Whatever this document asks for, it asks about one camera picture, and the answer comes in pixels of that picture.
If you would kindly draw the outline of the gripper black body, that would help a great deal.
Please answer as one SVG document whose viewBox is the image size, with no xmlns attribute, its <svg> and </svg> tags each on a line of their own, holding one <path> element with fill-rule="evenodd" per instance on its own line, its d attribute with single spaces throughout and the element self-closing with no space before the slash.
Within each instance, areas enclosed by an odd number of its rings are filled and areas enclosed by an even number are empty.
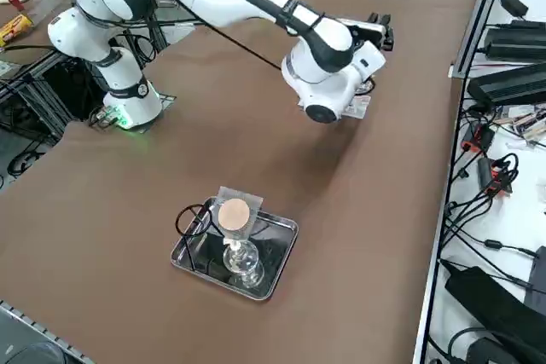
<svg viewBox="0 0 546 364">
<path fill-rule="evenodd" d="M 380 34 L 380 39 L 376 44 L 377 49 L 382 51 L 392 51 L 394 48 L 393 29 L 389 25 L 378 25 L 378 31 Z"/>
</svg>

